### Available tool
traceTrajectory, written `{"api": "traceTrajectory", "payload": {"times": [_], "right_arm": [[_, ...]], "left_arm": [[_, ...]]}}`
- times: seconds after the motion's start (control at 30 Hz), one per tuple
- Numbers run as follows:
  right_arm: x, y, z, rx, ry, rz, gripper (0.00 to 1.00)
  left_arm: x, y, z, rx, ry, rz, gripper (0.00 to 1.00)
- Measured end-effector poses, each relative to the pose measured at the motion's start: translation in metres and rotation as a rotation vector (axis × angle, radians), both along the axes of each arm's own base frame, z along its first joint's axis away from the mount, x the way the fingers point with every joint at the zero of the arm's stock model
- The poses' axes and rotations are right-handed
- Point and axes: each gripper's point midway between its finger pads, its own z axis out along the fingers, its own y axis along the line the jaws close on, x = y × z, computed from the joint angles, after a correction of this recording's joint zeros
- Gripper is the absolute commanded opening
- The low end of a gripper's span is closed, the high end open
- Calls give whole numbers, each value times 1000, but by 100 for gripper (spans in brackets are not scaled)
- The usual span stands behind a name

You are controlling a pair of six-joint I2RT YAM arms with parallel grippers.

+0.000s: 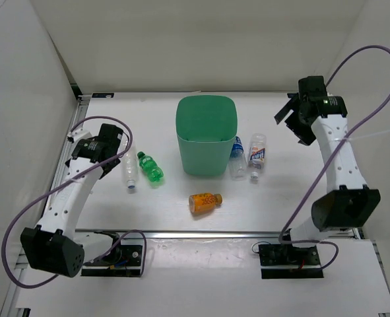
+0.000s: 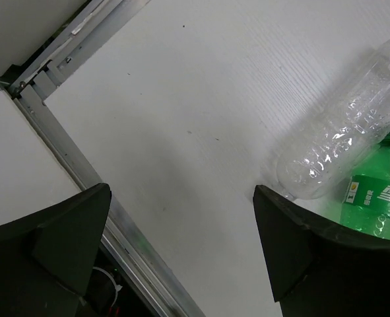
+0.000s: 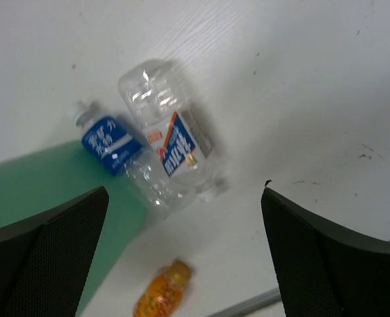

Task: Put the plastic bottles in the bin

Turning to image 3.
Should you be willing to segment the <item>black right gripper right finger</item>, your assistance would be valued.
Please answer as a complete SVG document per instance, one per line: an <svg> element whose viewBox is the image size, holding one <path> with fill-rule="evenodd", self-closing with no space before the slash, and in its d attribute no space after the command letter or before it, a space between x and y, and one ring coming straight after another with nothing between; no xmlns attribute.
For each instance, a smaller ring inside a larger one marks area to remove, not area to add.
<svg viewBox="0 0 390 317"><path fill-rule="evenodd" d="M390 242L336 224L270 188L261 210L287 316L390 316Z"/></svg>

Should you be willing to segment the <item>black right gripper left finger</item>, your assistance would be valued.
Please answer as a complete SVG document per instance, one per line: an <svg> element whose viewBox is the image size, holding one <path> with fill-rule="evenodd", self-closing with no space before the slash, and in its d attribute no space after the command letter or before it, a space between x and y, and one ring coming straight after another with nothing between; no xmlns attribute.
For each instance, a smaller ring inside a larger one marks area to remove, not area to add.
<svg viewBox="0 0 390 317"><path fill-rule="evenodd" d="M75 316L108 203L100 186L0 228L0 316Z"/></svg>

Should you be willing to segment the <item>clear bottle white blue label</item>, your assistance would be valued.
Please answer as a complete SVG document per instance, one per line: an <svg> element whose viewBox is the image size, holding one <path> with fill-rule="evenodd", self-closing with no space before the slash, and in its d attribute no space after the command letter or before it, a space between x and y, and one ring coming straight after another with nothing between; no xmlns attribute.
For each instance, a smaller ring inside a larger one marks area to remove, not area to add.
<svg viewBox="0 0 390 317"><path fill-rule="evenodd" d="M218 197L225 188L218 155L176 64L144 61L126 72L117 87L166 181L203 202Z"/></svg>

